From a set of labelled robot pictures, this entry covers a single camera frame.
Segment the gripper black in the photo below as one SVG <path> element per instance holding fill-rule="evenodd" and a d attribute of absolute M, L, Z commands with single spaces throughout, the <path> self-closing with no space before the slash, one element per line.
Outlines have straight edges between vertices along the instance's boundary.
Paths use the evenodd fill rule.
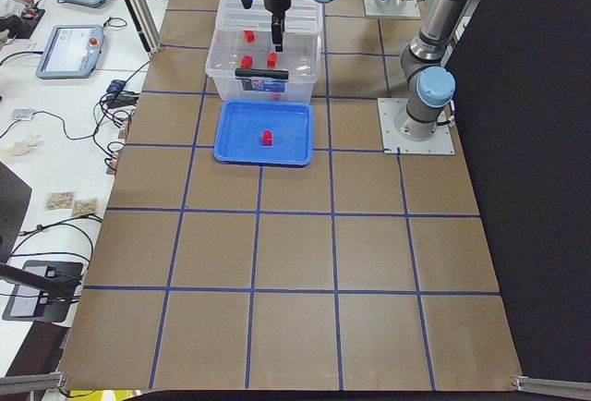
<path fill-rule="evenodd" d="M 271 38 L 275 53 L 281 53 L 283 51 L 284 20 L 284 11 L 271 14 Z"/>

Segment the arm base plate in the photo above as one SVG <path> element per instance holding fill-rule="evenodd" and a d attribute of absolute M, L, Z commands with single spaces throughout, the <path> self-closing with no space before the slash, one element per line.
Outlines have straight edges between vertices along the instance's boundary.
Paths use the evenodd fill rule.
<path fill-rule="evenodd" d="M 365 16 L 369 18 L 391 18 L 400 20 L 419 20 L 418 1 L 410 0 L 402 4 L 382 2 L 380 0 L 363 0 Z"/>
<path fill-rule="evenodd" d="M 419 123 L 406 112 L 406 98 L 379 98 L 382 151 L 401 155 L 455 155 L 452 121 L 444 111 L 432 123 Z"/>

